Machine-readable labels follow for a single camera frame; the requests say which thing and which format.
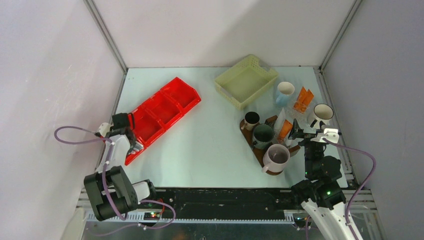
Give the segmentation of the dark green mug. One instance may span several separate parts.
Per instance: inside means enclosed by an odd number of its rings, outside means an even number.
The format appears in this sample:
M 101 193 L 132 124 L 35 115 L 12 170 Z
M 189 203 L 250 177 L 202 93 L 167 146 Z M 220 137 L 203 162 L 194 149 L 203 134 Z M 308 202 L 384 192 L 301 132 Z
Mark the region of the dark green mug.
M 264 150 L 269 144 L 272 143 L 274 138 L 274 129 L 267 124 L 257 125 L 252 132 L 252 149 Z

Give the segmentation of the dark blue capped tube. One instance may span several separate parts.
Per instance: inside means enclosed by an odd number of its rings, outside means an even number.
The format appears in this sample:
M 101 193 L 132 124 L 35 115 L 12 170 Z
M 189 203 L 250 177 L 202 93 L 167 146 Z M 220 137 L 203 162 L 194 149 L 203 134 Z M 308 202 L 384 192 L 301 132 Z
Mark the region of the dark blue capped tube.
M 285 120 L 286 120 L 286 113 L 285 113 L 285 109 L 282 108 L 273 125 L 273 129 L 276 134 L 281 131 Z

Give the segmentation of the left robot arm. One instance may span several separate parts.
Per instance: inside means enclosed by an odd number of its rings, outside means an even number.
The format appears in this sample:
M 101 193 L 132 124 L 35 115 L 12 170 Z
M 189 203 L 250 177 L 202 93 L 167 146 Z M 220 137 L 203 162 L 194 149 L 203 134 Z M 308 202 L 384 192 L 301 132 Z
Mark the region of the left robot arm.
M 158 194 L 153 183 L 149 179 L 131 183 L 124 170 L 127 156 L 142 149 L 131 128 L 112 127 L 105 136 L 106 153 L 95 172 L 83 181 L 96 219 L 125 220 L 140 203 L 145 208 L 156 206 Z

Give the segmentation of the white mug black handle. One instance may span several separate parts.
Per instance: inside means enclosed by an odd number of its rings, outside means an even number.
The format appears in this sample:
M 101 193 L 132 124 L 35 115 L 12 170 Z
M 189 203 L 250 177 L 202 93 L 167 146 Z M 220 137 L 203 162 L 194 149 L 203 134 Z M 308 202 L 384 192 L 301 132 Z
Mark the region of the white mug black handle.
M 334 116 L 334 110 L 331 106 L 320 103 L 317 104 L 307 117 L 307 124 L 312 129 L 321 129 L 327 125 Z

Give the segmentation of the white toothbrush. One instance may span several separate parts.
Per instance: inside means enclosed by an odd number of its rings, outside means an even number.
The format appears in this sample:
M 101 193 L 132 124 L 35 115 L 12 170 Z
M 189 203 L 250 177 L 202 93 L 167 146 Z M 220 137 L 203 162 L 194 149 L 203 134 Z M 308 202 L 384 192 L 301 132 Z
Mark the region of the white toothbrush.
M 130 147 L 127 154 L 128 155 L 135 155 L 143 149 L 144 149 L 144 146 L 141 143 L 136 141 L 135 144 Z

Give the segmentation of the clear textured acrylic tray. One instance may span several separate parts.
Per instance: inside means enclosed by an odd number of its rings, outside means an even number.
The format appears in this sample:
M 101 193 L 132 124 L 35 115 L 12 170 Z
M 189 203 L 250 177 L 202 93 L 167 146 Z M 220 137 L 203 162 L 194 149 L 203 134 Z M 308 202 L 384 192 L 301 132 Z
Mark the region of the clear textured acrylic tray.
M 301 109 L 305 109 L 304 112 L 301 112 L 297 109 L 295 109 L 295 104 L 297 102 L 297 98 L 291 98 L 288 100 L 286 106 L 283 108 L 284 112 L 285 112 L 285 116 L 286 119 L 289 122 L 293 122 L 293 119 L 296 119 L 298 121 L 299 124 L 307 124 L 307 118 L 309 116 L 309 114 L 312 112 L 313 107 L 318 104 L 318 101 L 314 98 L 312 99 L 312 101 L 310 102 L 310 104 L 305 107 L 302 104 L 301 105 Z

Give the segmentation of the orange toothpaste tube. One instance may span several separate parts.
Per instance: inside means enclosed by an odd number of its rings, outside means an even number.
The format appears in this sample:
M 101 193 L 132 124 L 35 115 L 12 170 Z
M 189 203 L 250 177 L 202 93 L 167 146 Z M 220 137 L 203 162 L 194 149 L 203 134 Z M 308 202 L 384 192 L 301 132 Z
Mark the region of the orange toothpaste tube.
M 293 105 L 293 109 L 299 113 L 304 113 L 309 107 L 314 97 L 315 96 L 312 93 L 312 91 L 310 89 L 306 90 L 305 87 L 303 86 Z
M 278 133 L 277 140 L 282 143 L 292 130 L 293 124 L 287 119 L 283 122 L 282 128 Z

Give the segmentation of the pink capped tube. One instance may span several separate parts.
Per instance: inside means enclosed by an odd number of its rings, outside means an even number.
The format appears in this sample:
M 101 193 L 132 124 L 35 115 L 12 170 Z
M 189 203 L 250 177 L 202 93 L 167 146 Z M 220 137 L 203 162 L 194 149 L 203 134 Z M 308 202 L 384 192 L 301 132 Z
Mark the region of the pink capped tube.
M 292 139 L 285 139 L 284 143 L 283 143 L 287 148 L 291 148 L 292 144 L 293 144 L 293 140 Z

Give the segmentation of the cream plastic basket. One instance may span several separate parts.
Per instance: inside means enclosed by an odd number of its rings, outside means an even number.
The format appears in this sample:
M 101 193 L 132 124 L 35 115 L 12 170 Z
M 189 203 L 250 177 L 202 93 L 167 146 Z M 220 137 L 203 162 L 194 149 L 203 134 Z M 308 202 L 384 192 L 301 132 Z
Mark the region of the cream plastic basket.
M 236 109 L 243 110 L 276 82 L 279 73 L 249 54 L 214 79 L 215 89 Z

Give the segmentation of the light blue mug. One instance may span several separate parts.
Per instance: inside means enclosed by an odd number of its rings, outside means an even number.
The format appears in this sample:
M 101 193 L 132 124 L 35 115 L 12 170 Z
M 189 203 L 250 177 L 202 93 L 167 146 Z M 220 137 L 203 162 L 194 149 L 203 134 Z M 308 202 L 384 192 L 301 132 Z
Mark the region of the light blue mug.
M 295 87 L 292 83 L 280 82 L 276 87 L 274 103 L 279 107 L 286 106 L 294 92 Z

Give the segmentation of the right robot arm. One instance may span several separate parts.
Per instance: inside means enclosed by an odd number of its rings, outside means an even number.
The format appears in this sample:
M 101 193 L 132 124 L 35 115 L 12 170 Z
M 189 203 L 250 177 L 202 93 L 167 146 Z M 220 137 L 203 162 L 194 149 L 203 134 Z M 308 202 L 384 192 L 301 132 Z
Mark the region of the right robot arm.
M 291 204 L 304 209 L 327 240 L 361 240 L 349 203 L 337 180 L 342 177 L 341 160 L 325 155 L 327 145 L 337 145 L 337 128 L 321 124 L 314 133 L 305 132 L 295 119 L 288 135 L 300 139 L 304 148 L 305 179 L 291 187 Z

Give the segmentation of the brown mug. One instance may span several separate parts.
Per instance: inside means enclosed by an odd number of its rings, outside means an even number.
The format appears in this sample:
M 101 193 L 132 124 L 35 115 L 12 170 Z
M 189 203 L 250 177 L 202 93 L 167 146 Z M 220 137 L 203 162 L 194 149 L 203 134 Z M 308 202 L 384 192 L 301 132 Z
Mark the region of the brown mug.
M 240 129 L 251 131 L 260 122 L 260 115 L 255 111 L 249 111 L 244 115 L 243 122 Z

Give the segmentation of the pink white mug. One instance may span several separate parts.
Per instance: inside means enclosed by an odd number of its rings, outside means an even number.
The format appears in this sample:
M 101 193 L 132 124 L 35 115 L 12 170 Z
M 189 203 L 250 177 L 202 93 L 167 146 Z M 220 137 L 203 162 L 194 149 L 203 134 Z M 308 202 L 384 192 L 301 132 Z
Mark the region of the pink white mug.
M 289 149 L 281 144 L 273 144 L 267 149 L 262 158 L 263 167 L 261 171 L 263 173 L 271 172 L 278 175 L 284 171 L 289 160 Z

